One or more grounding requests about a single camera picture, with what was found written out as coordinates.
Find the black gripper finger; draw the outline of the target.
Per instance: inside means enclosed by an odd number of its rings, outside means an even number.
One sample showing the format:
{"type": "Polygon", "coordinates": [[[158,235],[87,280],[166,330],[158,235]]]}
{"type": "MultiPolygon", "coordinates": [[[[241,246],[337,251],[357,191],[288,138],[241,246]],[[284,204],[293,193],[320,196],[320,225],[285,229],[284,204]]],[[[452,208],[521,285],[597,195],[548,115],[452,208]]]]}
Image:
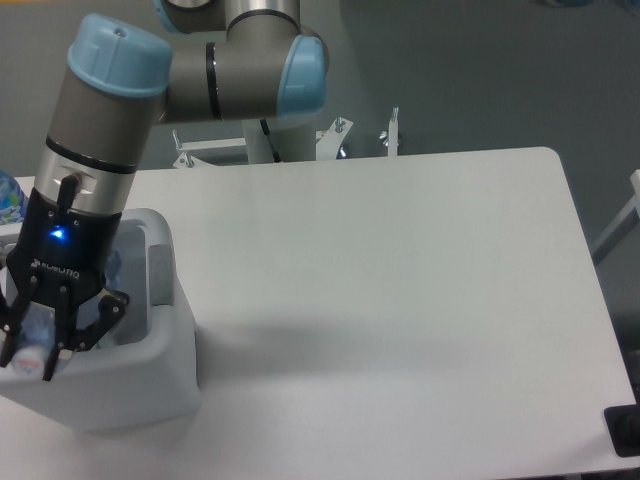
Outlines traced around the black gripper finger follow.
{"type": "Polygon", "coordinates": [[[20,290],[11,305],[1,294],[1,367],[9,365],[20,346],[23,320],[35,295],[35,288],[20,290]]]}
{"type": "Polygon", "coordinates": [[[77,328],[78,305],[71,298],[71,287],[59,288],[55,306],[54,344],[46,360],[42,380],[51,381],[60,359],[69,360],[76,352],[92,349],[124,317],[130,296],[123,291],[103,288],[99,294],[98,318],[83,329],[77,328]]]}

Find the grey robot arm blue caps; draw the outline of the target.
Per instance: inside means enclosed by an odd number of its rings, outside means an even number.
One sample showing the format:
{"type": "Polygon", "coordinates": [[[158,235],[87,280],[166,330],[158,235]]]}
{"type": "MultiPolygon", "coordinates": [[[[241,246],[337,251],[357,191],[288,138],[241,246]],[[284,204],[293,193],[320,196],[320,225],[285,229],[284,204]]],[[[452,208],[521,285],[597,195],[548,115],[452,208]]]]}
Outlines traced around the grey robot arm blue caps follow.
{"type": "Polygon", "coordinates": [[[318,112],[327,48],[296,1],[158,1],[166,29],[222,32],[191,54],[126,22],[86,16],[67,68],[15,246],[5,258],[1,362],[22,348],[27,315],[52,315],[41,377],[92,349],[124,317],[128,294],[106,264],[151,128],[160,122],[270,121],[318,112]]]}

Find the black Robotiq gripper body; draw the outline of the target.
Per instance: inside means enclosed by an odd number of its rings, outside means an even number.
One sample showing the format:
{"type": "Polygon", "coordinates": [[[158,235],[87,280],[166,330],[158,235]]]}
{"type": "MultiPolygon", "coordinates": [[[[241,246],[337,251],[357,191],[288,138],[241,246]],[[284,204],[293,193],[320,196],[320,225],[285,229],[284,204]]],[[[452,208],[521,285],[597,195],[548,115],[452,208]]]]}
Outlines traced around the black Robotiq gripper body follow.
{"type": "Polygon", "coordinates": [[[7,265],[16,296],[50,308],[61,289],[75,310],[105,286],[104,270],[122,215],[90,215],[57,205],[33,189],[16,246],[7,265]]]}

